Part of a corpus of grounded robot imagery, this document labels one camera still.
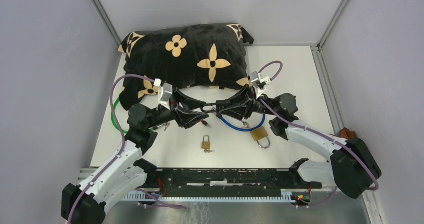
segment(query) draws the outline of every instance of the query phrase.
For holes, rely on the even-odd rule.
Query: small key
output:
[[[165,124],[165,132],[167,131],[167,129],[168,129],[168,127],[170,126],[171,124],[169,123],[169,122],[167,122],[166,124]]]

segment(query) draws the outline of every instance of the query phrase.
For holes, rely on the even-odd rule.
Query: white bracket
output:
[[[157,82],[156,80],[154,81],[154,86],[157,87]],[[170,98],[172,96],[173,93],[173,86],[171,84],[168,83],[164,83],[162,86],[159,83],[159,92],[157,93],[157,101],[159,102],[160,105],[164,106],[166,109],[170,110]]]
[[[262,75],[258,73],[257,71],[252,72],[252,74],[250,74],[249,77],[256,93],[256,99],[262,96],[267,90],[265,86],[261,88],[260,87],[261,84],[265,84],[266,86],[269,86],[272,84],[272,81],[269,76],[262,78]]]

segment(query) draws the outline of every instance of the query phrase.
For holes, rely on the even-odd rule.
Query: metal frame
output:
[[[318,46],[311,46],[310,50],[312,51],[316,71],[318,72],[319,81],[321,82],[322,92],[324,93],[325,102],[327,103],[332,128],[334,130],[334,134],[337,135],[343,128],[345,128],[345,122],[343,121],[339,102],[337,101],[333,85],[331,84],[322,52]]]
[[[110,34],[112,35],[113,41],[115,42],[116,46],[119,47],[122,42],[121,38],[119,37],[117,31],[115,30],[115,27],[112,24],[108,14],[106,13],[102,3],[100,2],[100,0],[91,0],[91,2],[93,3],[95,9],[97,10],[98,14],[100,15],[100,18],[103,20]]]
[[[321,40],[319,40],[318,47],[322,49],[324,45],[326,44],[327,39],[329,38],[329,35],[333,31],[334,26],[339,21],[341,15],[343,12],[345,12],[346,6],[348,5],[350,0],[341,0],[340,5],[338,5],[337,10],[334,13],[334,16],[332,17],[330,23],[327,26],[327,29],[324,31],[324,34],[321,37]]]

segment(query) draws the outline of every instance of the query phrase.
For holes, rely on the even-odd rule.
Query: red wire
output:
[[[163,193],[163,197],[165,197],[165,195],[167,194],[167,186],[165,185],[165,183],[162,182],[160,178],[158,178],[157,180],[159,181],[159,192],[162,191],[162,185],[165,188],[165,192]]]

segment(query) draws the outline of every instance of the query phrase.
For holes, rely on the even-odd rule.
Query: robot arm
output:
[[[342,146],[358,156],[375,179],[380,178],[381,170],[362,140],[339,137],[331,137],[330,140],[327,134],[308,126],[294,115],[298,111],[295,96],[285,93],[268,98],[263,93],[265,85],[271,82],[269,78],[262,79],[256,73],[251,75],[251,80],[252,86],[246,85],[233,97],[216,103],[190,98],[165,83],[159,91],[160,105],[157,108],[134,105],[129,110],[127,123],[130,129],[125,136],[124,151],[117,150],[103,166],[79,185],[69,184],[65,187],[62,193],[62,217],[68,220],[72,207],[76,207],[73,224],[101,224],[117,202],[128,192],[145,184],[149,165],[146,168],[140,162],[144,161],[143,154],[152,147],[158,135],[149,128],[173,120],[182,128],[191,128],[209,117],[207,113],[211,111],[203,110],[207,106],[216,106],[217,116],[226,115],[238,120],[248,119],[252,113],[282,117],[285,121],[275,118],[269,122],[276,136],[303,145],[328,161],[318,163],[302,159],[297,171],[306,182],[320,182],[326,186],[336,184],[343,193],[354,199],[369,188],[373,183],[370,175]],[[199,108],[202,112],[193,111]],[[93,178],[100,173],[99,179],[93,182]]]

